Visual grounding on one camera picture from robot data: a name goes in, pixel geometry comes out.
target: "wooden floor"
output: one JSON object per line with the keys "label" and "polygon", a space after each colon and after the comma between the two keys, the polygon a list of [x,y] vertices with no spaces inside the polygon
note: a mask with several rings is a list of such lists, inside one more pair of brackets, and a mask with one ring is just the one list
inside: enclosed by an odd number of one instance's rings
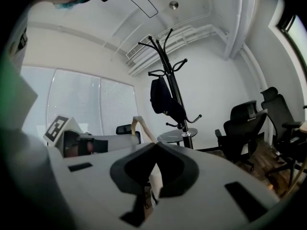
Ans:
{"label": "wooden floor", "polygon": [[[237,163],[237,166],[252,176],[256,177],[259,181],[264,183],[267,186],[273,185],[273,190],[275,193],[281,197],[283,193],[287,190],[289,179],[290,179],[290,170],[285,170],[277,173],[272,173],[269,178],[265,176],[265,173],[271,169],[278,168],[282,166],[276,161],[276,149],[269,147],[262,138],[258,140],[258,147],[255,153],[249,159],[255,166],[253,172],[250,171],[250,166],[240,163]],[[220,157],[225,158],[222,151],[212,151],[210,154],[214,154]]]}

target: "coat rack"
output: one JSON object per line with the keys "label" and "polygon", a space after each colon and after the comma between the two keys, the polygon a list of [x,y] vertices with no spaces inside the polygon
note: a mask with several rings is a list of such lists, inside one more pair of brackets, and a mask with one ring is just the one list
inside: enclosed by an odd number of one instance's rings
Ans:
{"label": "coat rack", "polygon": [[[173,99],[175,99],[184,108],[182,97],[181,97],[181,94],[180,94],[180,90],[179,90],[174,72],[179,71],[188,60],[184,59],[184,60],[176,63],[173,67],[171,66],[169,59],[168,59],[168,56],[166,54],[165,47],[166,47],[167,40],[168,40],[169,36],[171,35],[172,31],[173,31],[173,29],[171,29],[170,32],[168,33],[166,40],[164,42],[164,48],[163,49],[160,45],[159,40],[156,39],[156,41],[154,42],[154,40],[151,36],[149,36],[148,38],[152,42],[153,46],[148,45],[148,44],[143,44],[143,43],[139,43],[139,44],[153,48],[155,51],[158,52],[164,70],[150,71],[150,72],[148,72],[148,75],[149,76],[155,76],[155,77],[163,77],[163,76],[166,75]],[[154,72],[162,72],[163,75],[154,74]],[[166,123],[166,125],[172,126],[172,127],[177,127],[178,129],[182,129],[182,137],[183,137],[184,146],[187,147],[187,148],[193,149],[191,133],[189,132],[187,121],[189,123],[193,124],[197,120],[199,120],[201,117],[202,116],[199,115],[194,121],[189,121],[188,118],[186,117],[186,119],[181,124],[172,125],[172,124]]]}

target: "blue hair net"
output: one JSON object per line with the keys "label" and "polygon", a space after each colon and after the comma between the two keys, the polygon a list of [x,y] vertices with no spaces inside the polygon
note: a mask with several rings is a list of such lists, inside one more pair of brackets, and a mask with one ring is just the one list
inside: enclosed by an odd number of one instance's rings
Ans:
{"label": "blue hair net", "polygon": [[83,3],[85,0],[76,0],[73,2],[63,3],[63,4],[53,4],[57,9],[72,9],[79,3]]}

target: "air vent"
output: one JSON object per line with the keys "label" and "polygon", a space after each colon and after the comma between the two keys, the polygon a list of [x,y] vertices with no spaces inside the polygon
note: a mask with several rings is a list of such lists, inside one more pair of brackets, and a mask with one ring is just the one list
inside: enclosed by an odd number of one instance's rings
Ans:
{"label": "air vent", "polygon": [[[150,40],[149,40],[149,38],[148,38],[149,36],[150,36],[150,34],[147,35],[145,38],[143,38],[143,39],[141,40],[141,43],[143,43],[143,44],[149,44],[149,43],[150,43]],[[137,44],[136,46],[134,46],[133,49],[130,50],[130,51],[128,52],[128,54],[126,54],[127,58],[128,58],[128,59],[132,59],[132,57],[134,57],[143,47],[144,47],[143,45],[139,45],[139,44]]]}

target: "black office chair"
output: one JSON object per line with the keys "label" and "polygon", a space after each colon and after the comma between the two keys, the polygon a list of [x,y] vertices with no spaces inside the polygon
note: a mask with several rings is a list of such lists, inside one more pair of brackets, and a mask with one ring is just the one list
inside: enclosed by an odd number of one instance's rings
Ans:
{"label": "black office chair", "polygon": [[261,106],[263,109],[268,110],[268,116],[275,128],[273,145],[281,153],[280,157],[286,162],[286,165],[268,171],[266,176],[290,169],[290,187],[294,168],[301,169],[296,162],[303,162],[307,156],[307,135],[299,130],[295,130],[303,122],[294,122],[284,97],[278,94],[276,88],[270,87],[261,92],[261,94],[264,97],[264,102],[261,103]]}
{"label": "black office chair", "polygon": [[[251,171],[254,170],[254,164],[248,159],[257,149],[257,135],[266,117],[267,110],[257,112],[256,101],[233,108],[231,120],[224,123],[226,136],[222,136],[218,129],[215,131],[219,149],[223,151],[227,159],[233,163],[241,161],[250,165]],[[241,154],[244,146],[247,146],[247,153]]]}
{"label": "black office chair", "polygon": [[[132,134],[131,125],[122,125],[116,128],[117,135],[127,135]],[[139,144],[141,143],[141,134],[139,131],[135,131],[135,135],[139,139]]]}

